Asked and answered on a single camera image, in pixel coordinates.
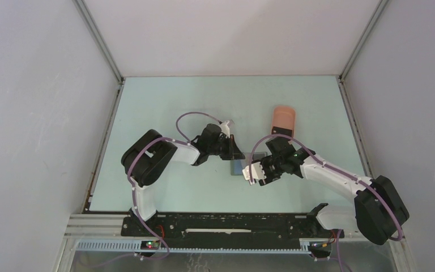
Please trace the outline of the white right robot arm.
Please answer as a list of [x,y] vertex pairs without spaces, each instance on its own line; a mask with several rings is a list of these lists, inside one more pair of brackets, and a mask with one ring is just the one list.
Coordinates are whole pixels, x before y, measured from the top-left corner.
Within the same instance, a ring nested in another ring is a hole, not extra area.
[[312,236],[340,229],[357,231],[377,245],[404,238],[403,224],[410,214],[388,177],[371,178],[346,171],[287,135],[273,134],[261,140],[271,154],[249,160],[243,174],[250,184],[265,186],[287,173],[324,185],[353,205],[350,209],[330,205],[320,208],[307,221]]

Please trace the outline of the black gold-print credit card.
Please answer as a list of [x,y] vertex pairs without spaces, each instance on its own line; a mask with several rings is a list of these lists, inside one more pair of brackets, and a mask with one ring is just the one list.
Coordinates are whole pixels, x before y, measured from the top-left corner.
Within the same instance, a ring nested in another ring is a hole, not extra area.
[[282,135],[286,135],[286,136],[289,136],[289,137],[293,137],[293,130],[286,129],[286,128],[283,128],[283,127],[274,126],[271,129],[271,134],[282,134]]

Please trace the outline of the green leather card holder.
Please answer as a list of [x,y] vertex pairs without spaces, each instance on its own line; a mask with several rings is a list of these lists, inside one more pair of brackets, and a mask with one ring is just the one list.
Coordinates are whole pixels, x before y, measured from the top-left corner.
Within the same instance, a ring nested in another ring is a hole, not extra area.
[[[242,170],[247,166],[249,162],[249,152],[244,153],[245,158],[241,160],[232,160],[231,161],[231,175],[232,176],[242,176]],[[255,152],[253,154],[252,160],[260,160],[268,155],[268,152]]]

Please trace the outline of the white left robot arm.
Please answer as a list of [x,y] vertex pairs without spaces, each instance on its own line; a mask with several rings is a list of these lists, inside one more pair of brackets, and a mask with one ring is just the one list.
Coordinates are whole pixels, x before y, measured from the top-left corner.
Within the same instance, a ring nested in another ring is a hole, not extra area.
[[189,142],[162,136],[154,129],[147,131],[122,155],[128,182],[131,184],[133,206],[137,216],[134,228],[143,236],[155,232],[157,213],[153,184],[159,179],[170,162],[182,162],[191,166],[205,163],[210,156],[223,161],[244,160],[228,122],[207,124],[200,135]]

